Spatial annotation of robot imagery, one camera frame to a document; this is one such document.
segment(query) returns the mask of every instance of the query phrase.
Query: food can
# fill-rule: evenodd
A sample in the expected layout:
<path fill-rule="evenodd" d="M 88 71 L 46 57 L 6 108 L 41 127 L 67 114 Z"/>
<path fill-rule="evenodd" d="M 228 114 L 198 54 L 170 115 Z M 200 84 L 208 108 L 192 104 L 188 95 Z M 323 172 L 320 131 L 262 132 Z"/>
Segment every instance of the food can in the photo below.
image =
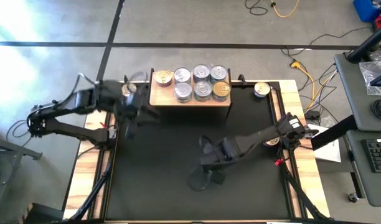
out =
<path fill-rule="evenodd" d="M 259 82 L 254 85 L 254 95 L 263 98 L 271 91 L 271 86 L 267 83 Z"/>
<path fill-rule="evenodd" d="M 191 72 L 187 68 L 178 68 L 174 72 L 175 83 L 191 83 Z"/>
<path fill-rule="evenodd" d="M 192 99 L 192 86 L 188 83 L 177 83 L 174 87 L 174 96 L 180 103 L 187 103 Z"/>
<path fill-rule="evenodd" d="M 227 78 L 228 72 L 224 66 L 216 65 L 211 68 L 210 82 L 214 84 L 218 81 L 225 81 Z"/>
<path fill-rule="evenodd" d="M 169 70 L 160 70 L 154 73 L 154 79 L 161 87 L 167 87 L 171 85 L 172 73 Z"/>
<path fill-rule="evenodd" d="M 196 65 L 193 68 L 193 81 L 195 83 L 199 81 L 208 81 L 210 75 L 210 69 L 206 65 Z"/>
<path fill-rule="evenodd" d="M 136 85 L 134 83 L 126 83 L 121 87 L 121 93 L 123 96 L 129 96 L 136 92 Z"/>
<path fill-rule="evenodd" d="M 197 101 L 207 101 L 210 99 L 212 86 L 207 81 L 199 81 L 195 84 L 195 99 Z"/>
<path fill-rule="evenodd" d="M 264 146 L 268 146 L 268 147 L 272 147 L 272 146 L 275 146 L 279 143 L 279 138 L 274 138 L 274 139 L 271 139 L 269 141 L 266 141 L 263 143 Z"/>
<path fill-rule="evenodd" d="M 225 101 L 230 93 L 230 85 L 227 82 L 219 81 L 213 86 L 213 99 L 218 102 Z"/>

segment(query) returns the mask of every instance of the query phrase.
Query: plastic bag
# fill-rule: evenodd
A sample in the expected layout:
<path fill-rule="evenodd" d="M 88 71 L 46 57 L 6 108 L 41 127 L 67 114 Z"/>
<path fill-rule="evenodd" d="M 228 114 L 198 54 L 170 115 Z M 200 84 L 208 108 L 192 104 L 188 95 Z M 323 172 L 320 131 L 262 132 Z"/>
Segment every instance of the plastic bag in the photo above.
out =
<path fill-rule="evenodd" d="M 381 96 L 381 87 L 370 86 L 371 81 L 381 76 L 381 62 L 361 62 L 359 68 L 364 76 L 367 94 Z"/>

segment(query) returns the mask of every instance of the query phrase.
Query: black keyboard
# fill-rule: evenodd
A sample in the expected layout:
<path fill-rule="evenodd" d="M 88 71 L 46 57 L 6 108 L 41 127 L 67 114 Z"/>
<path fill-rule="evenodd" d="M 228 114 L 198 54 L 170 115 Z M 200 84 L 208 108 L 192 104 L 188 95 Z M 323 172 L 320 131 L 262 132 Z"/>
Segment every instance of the black keyboard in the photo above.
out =
<path fill-rule="evenodd" d="M 373 172 L 381 172 L 381 139 L 362 140 Z"/>

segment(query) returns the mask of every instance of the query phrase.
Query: concrete floor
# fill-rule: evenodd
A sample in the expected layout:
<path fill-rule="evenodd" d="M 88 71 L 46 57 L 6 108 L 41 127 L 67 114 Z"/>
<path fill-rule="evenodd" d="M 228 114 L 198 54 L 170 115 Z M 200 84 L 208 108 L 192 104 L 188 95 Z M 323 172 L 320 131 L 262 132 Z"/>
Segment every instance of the concrete floor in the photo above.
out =
<path fill-rule="evenodd" d="M 285 14 L 294 2 L 280 1 L 278 9 Z M 264 16 L 252 16 L 243 4 L 241 0 L 127 0 L 115 42 L 308 44 L 324 33 L 341 35 L 368 25 L 359 20 L 351 0 L 301 1 L 296 13 L 286 19 L 277 17 L 267 0 L 260 3 L 269 10 Z M 117 5 L 118 0 L 0 1 L 0 41 L 106 42 Z M 370 34 L 364 29 L 342 39 L 324 37 L 316 44 L 358 45 Z M 95 79 L 103 52 L 102 47 L 0 47 L 0 136 L 13 122 L 24 119 L 34 104 L 65 98 L 77 72 Z M 296 58 L 317 78 L 333 63 L 333 55 L 341 53 L 306 50 Z M 151 67 L 173 70 L 206 63 L 231 68 L 233 77 L 242 73 L 249 79 L 294 79 L 301 86 L 306 77 L 289 68 L 290 62 L 280 50 L 112 48 L 104 78 L 121 80 Z M 343 119 L 351 114 L 344 89 L 339 77 L 331 84 L 338 89 L 323 105 Z M 87 83 L 81 82 L 79 88 L 85 87 Z M 309 96 L 310 87 L 301 94 Z M 85 117 L 60 120 L 83 126 Z M 12 141 L 20 144 L 25 139 Z M 21 216 L 31 202 L 61 209 L 78 144 L 58 135 L 33 139 L 27 146 L 44 156 L 40 161 L 23 159 L 0 220 Z M 321 177 L 332 217 L 381 223 L 381 208 L 371 207 L 366 200 L 346 201 L 346 194 L 354 191 L 348 174 Z"/>

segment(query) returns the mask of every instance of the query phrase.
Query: gold can lid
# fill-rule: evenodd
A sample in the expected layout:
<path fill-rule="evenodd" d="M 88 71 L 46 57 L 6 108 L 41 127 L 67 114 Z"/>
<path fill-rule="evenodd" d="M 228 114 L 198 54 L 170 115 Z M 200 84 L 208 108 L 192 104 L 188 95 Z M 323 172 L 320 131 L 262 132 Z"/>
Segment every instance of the gold can lid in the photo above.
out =
<path fill-rule="evenodd" d="M 169 70 L 160 70 L 154 73 L 154 79 L 160 84 L 166 84 L 172 80 L 172 73 Z"/>
<path fill-rule="evenodd" d="M 216 82 L 213 86 L 213 92 L 217 96 L 228 96 L 230 93 L 230 85 L 224 81 Z"/>
<path fill-rule="evenodd" d="M 267 141 L 265 144 L 267 144 L 269 146 L 274 146 L 274 145 L 279 143 L 279 140 L 280 140 L 279 138 L 274 138 L 274 139 Z"/>
<path fill-rule="evenodd" d="M 267 95 L 271 91 L 271 87 L 267 83 L 259 82 L 255 84 L 254 90 L 260 95 Z"/>
<path fill-rule="evenodd" d="M 121 93 L 123 96 L 129 96 L 136 92 L 136 85 L 134 83 L 126 83 L 121 87 Z"/>

